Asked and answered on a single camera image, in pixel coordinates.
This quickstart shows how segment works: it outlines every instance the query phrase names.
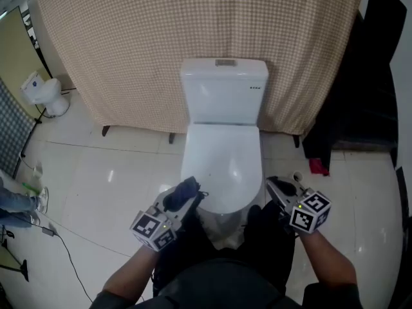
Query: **toilet bowl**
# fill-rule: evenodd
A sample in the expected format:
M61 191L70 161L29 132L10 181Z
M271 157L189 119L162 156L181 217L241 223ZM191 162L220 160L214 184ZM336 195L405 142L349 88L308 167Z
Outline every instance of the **toilet bowl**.
M194 176L209 193L200 208L231 214L246 207L262 184L256 122L268 71L263 61L185 59L181 79L190 124L182 180Z
M50 116L61 116L70 104L61 95L61 83L53 78L44 82L37 72L33 72L21 86L21 91L29 104L43 104Z

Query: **black cloth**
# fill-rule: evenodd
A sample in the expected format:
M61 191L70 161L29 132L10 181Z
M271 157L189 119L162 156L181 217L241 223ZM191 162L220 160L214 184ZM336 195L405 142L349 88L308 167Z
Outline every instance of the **black cloth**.
M279 226L278 214L271 201L246 226L239 249L220 251L190 216L178 239L162 252L154 270L153 299L134 304L103 291L91 309L302 308L285 296L295 238ZM335 290L309 285L303 306L362 308L356 285Z

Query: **jeans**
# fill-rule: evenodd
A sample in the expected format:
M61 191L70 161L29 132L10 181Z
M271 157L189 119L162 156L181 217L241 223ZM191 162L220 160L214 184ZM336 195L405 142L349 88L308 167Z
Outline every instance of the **jeans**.
M295 234L278 223L279 208L271 200L253 224L245 227L245 242L237 249L216 250L195 215L183 222L184 232L161 251L154 269L153 295L170 283L181 271L214 258L242 261L258 271L279 292L285 294L292 268Z
M30 222L31 214L29 213L34 212L37 208L39 198L11 192L2 185L3 183L0 181L0 225L20 228L31 227L29 223L24 221Z

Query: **green object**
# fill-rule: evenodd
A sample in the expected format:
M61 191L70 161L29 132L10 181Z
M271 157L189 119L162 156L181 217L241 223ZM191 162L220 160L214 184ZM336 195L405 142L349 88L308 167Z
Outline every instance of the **green object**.
M36 194L36 196L40 195L40 190L38 190L36 188L33 188L30 184L27 184L27 183L23 182L23 187L25 187L26 189L28 189L30 191L33 191Z

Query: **beige curtain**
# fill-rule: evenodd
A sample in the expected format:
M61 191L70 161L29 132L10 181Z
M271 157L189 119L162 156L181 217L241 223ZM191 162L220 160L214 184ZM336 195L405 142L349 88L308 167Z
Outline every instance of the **beige curtain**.
M183 133L185 57L267 63L266 131L308 129L360 0L38 0L71 79L102 125Z

